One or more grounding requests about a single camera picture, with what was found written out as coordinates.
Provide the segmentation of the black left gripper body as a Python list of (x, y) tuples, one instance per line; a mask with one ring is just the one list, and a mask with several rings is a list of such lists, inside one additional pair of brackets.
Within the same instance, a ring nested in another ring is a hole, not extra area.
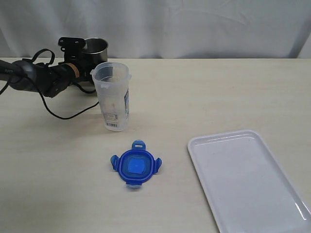
[(72, 80), (74, 83), (93, 83), (90, 72), (95, 67), (95, 63), (86, 50), (66, 50), (64, 52), (64, 64), (73, 71)]

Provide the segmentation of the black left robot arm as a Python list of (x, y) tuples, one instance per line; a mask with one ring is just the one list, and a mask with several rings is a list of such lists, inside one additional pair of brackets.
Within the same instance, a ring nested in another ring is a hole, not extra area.
[(86, 54), (77, 54), (54, 66), (55, 54), (50, 49), (39, 50), (31, 59), (23, 58), (12, 63), (1, 60), (0, 79), (19, 91), (41, 93), (53, 98), (68, 86), (90, 82), (90, 72), (96, 64)]

